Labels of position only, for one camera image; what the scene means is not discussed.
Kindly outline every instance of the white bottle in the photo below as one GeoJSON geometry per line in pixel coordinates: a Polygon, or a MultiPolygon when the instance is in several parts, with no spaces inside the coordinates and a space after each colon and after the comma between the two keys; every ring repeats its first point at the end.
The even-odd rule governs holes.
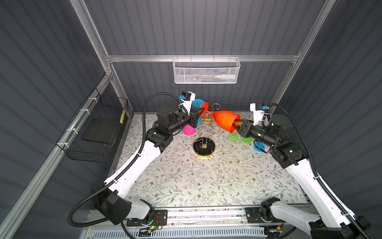
{"type": "Polygon", "coordinates": [[[236,75],[234,75],[234,74],[221,74],[221,75],[216,75],[215,78],[223,79],[223,80],[234,80],[236,78],[236,75]]]}

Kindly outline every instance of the black wire basket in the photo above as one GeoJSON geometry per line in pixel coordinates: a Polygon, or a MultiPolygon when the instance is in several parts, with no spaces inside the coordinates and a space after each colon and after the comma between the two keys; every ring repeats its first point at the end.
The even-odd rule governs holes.
{"type": "Polygon", "coordinates": [[[65,154],[73,160],[107,163],[113,161],[126,126],[128,101],[99,94],[69,130],[65,142],[58,142],[65,154]]]}

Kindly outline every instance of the yellow label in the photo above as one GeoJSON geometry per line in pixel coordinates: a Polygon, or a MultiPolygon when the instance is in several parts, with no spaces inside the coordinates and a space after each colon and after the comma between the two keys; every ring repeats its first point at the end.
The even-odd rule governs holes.
{"type": "Polygon", "coordinates": [[[125,110],[122,111],[120,123],[123,124],[123,119],[125,118],[125,110]]]}

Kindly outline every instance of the table surface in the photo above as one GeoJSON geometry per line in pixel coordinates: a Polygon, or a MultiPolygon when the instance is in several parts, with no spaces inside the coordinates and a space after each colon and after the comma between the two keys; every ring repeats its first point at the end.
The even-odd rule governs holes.
{"type": "MultiPolygon", "coordinates": [[[[252,112],[238,114],[242,119],[253,118],[252,112]]],[[[155,114],[146,115],[146,129],[156,119],[155,114]]],[[[202,132],[202,136],[210,135],[205,129],[202,132]]],[[[307,202],[293,177],[269,153],[255,151],[253,142],[245,144],[240,137],[232,141],[223,131],[210,137],[216,150],[212,157],[203,159],[193,151],[197,138],[183,132],[174,136],[138,177],[128,198],[144,199],[155,207],[259,205],[270,197],[285,203],[307,202]]],[[[141,141],[142,114],[135,114],[117,168],[141,141]]]]}

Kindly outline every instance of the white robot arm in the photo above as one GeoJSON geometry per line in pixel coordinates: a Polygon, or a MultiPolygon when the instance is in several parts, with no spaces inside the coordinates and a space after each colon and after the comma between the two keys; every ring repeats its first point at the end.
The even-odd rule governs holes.
{"type": "MultiPolygon", "coordinates": [[[[182,101],[180,106],[183,105],[183,107],[186,109],[186,115],[189,116],[191,111],[192,101],[195,100],[195,93],[183,92],[179,96],[179,98],[182,101]]],[[[134,157],[138,154],[138,151],[139,151],[139,148],[128,159],[128,161],[126,161],[123,164],[123,166],[119,170],[117,170],[113,175],[111,175],[109,178],[107,178],[104,181],[104,185],[110,183],[111,181],[114,181],[116,176],[119,175],[122,172],[122,170],[131,163],[134,157]]],[[[140,174],[145,170],[145,168],[154,159],[156,159],[161,154],[162,151],[160,150],[160,147],[155,145],[153,142],[146,141],[142,152],[139,154],[139,158],[137,159],[137,162],[132,164],[128,172],[124,173],[118,180],[116,180],[114,184],[112,184],[109,187],[109,189],[112,192],[117,191],[118,192],[117,195],[120,198],[127,199],[127,194],[130,191],[131,186],[134,184],[134,182],[137,180],[140,174]]],[[[143,202],[141,200],[130,199],[129,201],[131,202],[131,209],[126,217],[144,219],[149,213],[151,206],[148,203],[143,202]]]]}
{"type": "Polygon", "coordinates": [[[242,136],[252,137],[255,141],[270,147],[273,158],[293,176],[319,213],[316,215],[301,211],[272,197],[262,203],[261,215],[264,221],[272,221],[274,218],[287,221],[311,235],[313,239],[355,238],[361,232],[354,223],[362,231],[370,227],[364,217],[357,217],[346,207],[317,172],[314,174],[312,161],[304,156],[298,145],[289,141],[291,130],[295,130],[295,123],[291,118],[273,115],[265,129],[259,124],[264,121],[268,107],[254,103],[250,109],[253,111],[254,122],[243,122],[241,127],[235,125],[234,127],[242,136]]]}

